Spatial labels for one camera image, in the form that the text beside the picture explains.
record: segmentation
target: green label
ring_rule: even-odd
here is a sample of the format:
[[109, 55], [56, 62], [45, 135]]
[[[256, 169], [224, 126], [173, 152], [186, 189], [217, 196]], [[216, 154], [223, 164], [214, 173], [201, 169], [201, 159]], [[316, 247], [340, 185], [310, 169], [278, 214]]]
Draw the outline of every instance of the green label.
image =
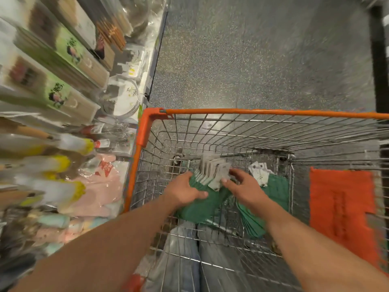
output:
[[48, 105], [60, 109], [67, 101], [71, 87], [52, 73], [46, 76], [44, 99]]
[[85, 47], [64, 26], [56, 40], [57, 53], [74, 66], [80, 64]]

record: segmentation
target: wire mesh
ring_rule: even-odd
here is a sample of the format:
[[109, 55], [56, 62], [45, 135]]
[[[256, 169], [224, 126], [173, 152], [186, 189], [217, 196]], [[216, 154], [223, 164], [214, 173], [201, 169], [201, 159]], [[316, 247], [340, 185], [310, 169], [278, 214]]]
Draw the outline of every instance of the wire mesh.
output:
[[[382, 269], [387, 271], [389, 197], [384, 195], [382, 172], [388, 170], [388, 159], [382, 152], [389, 149], [380, 150], [379, 141], [388, 138], [388, 128], [386, 122], [373, 119], [260, 114], [176, 114], [170, 120], [156, 120], [141, 154], [131, 208], [158, 197], [178, 174], [197, 168], [204, 151], [220, 153], [246, 172], [255, 161], [266, 162], [289, 180], [289, 211], [305, 223], [310, 215], [311, 166], [368, 170], [374, 176], [377, 214], [367, 220], [378, 230]], [[192, 283], [191, 291], [301, 290], [272, 238], [266, 234], [254, 240], [246, 235], [234, 199], [226, 200], [205, 224], [169, 217], [151, 246], [151, 264], [143, 275], [156, 281], [151, 270], [165, 255], [161, 290], [172, 287], [168, 273], [176, 273], [179, 290], [188, 290], [187, 283]], [[174, 238], [181, 248], [171, 250]], [[188, 255], [193, 242], [200, 256]], [[174, 258], [180, 267], [192, 269], [186, 282], [182, 269], [166, 271]], [[195, 285], [198, 276], [200, 287]]]

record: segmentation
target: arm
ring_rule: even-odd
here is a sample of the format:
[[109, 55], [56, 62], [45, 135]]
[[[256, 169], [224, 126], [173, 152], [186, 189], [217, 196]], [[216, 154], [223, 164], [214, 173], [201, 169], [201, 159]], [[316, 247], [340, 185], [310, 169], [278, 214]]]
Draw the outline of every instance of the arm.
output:
[[389, 280], [349, 250], [300, 222], [270, 200], [244, 171], [230, 171], [240, 182], [223, 181], [266, 227], [305, 291], [389, 291]]
[[12, 292], [117, 291], [132, 275], [163, 225], [179, 207], [206, 192], [189, 186], [192, 173], [178, 176], [164, 194], [91, 230], [38, 262]]

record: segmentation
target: forearm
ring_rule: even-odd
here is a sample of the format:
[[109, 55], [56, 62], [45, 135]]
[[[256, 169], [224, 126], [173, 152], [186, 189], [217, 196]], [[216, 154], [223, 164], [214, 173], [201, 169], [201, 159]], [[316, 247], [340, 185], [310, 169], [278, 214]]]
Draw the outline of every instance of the forearm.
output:
[[266, 227], [306, 291], [388, 291], [387, 277], [269, 200], [252, 211]]
[[134, 272], [174, 201], [162, 195], [41, 260], [12, 292], [116, 291]]

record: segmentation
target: gray floor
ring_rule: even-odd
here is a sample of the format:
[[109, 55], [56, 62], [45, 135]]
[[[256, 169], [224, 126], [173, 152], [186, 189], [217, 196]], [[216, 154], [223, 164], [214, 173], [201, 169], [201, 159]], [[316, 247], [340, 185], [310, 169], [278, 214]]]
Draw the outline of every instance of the gray floor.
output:
[[172, 0], [150, 104], [373, 111], [359, 0]]

